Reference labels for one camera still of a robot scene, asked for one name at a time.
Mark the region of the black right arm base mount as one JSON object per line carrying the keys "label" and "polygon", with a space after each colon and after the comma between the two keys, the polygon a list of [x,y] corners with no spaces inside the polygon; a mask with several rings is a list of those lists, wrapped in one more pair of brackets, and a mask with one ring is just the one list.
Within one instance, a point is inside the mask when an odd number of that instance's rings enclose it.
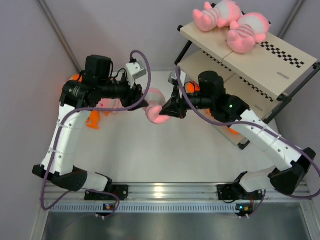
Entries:
{"label": "black right arm base mount", "polygon": [[225,201],[225,202],[232,202],[232,201],[235,202],[238,200],[246,200],[246,201],[254,200],[255,201],[255,200],[262,200],[263,198],[263,193],[261,190],[247,192],[238,183],[218,184],[216,188],[217,188],[218,199],[220,201]]}

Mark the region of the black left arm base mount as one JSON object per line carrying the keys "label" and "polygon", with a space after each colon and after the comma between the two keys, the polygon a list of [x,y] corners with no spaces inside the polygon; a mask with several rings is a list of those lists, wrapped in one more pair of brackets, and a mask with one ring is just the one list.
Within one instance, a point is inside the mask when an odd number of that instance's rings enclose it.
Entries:
{"label": "black left arm base mount", "polygon": [[[126,184],[114,184],[112,188],[107,190],[108,193],[116,195],[121,201],[125,200],[129,194],[129,186]],[[86,201],[111,201],[115,200],[113,196],[96,193],[92,191],[86,191],[84,199]]]}

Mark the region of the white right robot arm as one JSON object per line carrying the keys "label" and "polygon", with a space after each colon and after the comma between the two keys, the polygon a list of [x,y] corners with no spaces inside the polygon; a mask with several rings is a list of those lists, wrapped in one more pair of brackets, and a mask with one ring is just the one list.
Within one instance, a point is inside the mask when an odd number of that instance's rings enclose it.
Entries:
{"label": "white right robot arm", "polygon": [[273,162],[272,167],[244,171],[234,180],[231,188],[239,199],[268,189],[296,198],[294,192],[310,167],[319,170],[311,148],[301,149],[272,130],[246,102],[226,92],[223,78],[215,71],[200,73],[199,90],[193,93],[186,92],[179,68],[170,74],[168,82],[173,90],[160,115],[184,119],[192,110],[211,125],[231,128],[243,135]]}

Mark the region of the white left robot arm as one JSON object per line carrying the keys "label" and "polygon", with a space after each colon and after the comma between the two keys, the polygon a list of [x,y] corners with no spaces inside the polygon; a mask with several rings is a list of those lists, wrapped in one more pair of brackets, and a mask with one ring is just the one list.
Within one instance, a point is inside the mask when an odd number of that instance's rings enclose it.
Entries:
{"label": "white left robot arm", "polygon": [[124,67],[121,81],[112,76],[113,62],[109,57],[90,55],[86,58],[81,80],[69,80],[62,88],[59,113],[52,141],[41,164],[32,173],[52,184],[77,192],[95,190],[102,200],[113,194],[112,179],[90,173],[74,165],[75,152],[86,120],[102,99],[119,99],[122,111],[134,111],[148,106],[148,89],[136,84],[144,75],[151,75],[150,64],[142,65],[130,58]]}

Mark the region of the pink striped plush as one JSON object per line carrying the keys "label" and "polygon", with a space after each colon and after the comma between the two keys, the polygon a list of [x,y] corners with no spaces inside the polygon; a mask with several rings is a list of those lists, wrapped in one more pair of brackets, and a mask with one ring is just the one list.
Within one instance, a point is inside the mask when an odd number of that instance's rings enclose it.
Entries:
{"label": "pink striped plush", "polygon": [[166,98],[160,90],[151,87],[145,97],[148,103],[147,107],[144,107],[145,115],[147,119],[156,125],[161,125],[168,122],[171,117],[167,115],[160,115],[163,110],[163,106],[166,104]]}
{"label": "pink striped plush", "polygon": [[266,40],[270,26],[270,21],[263,14],[247,13],[230,23],[227,45],[236,53],[248,53],[256,44]]}
{"label": "pink striped plush", "polygon": [[238,21],[242,16],[240,6],[233,0],[222,0],[214,7],[205,2],[204,10],[194,9],[192,12],[194,24],[203,32],[216,27],[228,27],[232,21]]}
{"label": "pink striped plush", "polygon": [[120,99],[102,98],[95,108],[96,109],[122,109],[123,105]]}

